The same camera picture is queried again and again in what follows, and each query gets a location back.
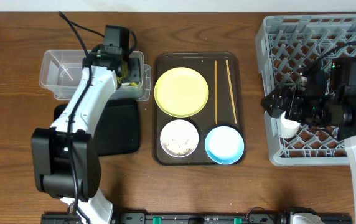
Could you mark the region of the green orange snack wrapper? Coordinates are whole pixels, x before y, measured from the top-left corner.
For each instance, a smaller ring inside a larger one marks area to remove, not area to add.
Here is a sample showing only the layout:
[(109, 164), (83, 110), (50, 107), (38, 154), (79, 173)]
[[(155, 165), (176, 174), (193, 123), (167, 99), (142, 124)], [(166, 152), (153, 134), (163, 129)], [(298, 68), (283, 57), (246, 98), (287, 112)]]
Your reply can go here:
[(136, 82), (124, 82), (124, 83), (120, 83), (118, 84), (118, 88), (121, 87), (137, 87), (139, 84)]

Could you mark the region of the white cup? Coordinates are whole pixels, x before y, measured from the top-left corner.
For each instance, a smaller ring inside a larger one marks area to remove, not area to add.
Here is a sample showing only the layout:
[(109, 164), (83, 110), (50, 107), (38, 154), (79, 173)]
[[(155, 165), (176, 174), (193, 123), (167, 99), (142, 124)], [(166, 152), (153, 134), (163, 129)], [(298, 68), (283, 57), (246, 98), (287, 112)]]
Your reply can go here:
[(283, 112), (279, 117), (280, 136), (282, 138), (293, 138), (300, 127), (300, 123), (286, 119), (286, 112)]

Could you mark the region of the white bowl with crumbs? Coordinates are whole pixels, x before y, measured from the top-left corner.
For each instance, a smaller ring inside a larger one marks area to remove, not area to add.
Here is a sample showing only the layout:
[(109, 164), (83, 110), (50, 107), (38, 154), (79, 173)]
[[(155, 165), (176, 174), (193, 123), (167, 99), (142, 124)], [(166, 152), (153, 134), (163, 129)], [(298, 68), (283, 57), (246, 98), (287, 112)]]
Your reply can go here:
[(167, 123), (161, 130), (162, 149), (172, 157), (187, 157), (199, 144), (199, 132), (189, 121), (176, 119)]

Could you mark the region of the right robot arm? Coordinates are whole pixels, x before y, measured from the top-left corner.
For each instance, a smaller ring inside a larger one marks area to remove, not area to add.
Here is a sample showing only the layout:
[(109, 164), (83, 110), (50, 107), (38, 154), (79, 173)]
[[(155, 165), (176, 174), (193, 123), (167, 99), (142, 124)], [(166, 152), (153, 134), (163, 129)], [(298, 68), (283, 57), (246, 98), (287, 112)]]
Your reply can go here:
[(261, 105), (272, 118), (283, 114), (300, 124), (339, 129), (336, 138), (344, 142), (350, 163), (356, 222), (356, 57), (333, 59), (329, 76), (317, 65), (306, 70), (305, 76), (303, 90), (276, 87)]

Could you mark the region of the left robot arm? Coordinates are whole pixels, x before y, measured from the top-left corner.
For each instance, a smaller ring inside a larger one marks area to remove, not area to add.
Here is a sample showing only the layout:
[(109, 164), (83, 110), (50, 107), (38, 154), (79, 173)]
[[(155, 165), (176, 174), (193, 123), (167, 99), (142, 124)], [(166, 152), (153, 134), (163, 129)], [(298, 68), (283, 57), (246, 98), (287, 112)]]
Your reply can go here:
[(68, 205), (66, 214), (43, 214), (41, 223), (111, 223), (113, 204), (100, 190), (101, 165), (95, 129), (137, 58), (90, 52), (72, 99), (51, 124), (31, 137), (35, 186)]

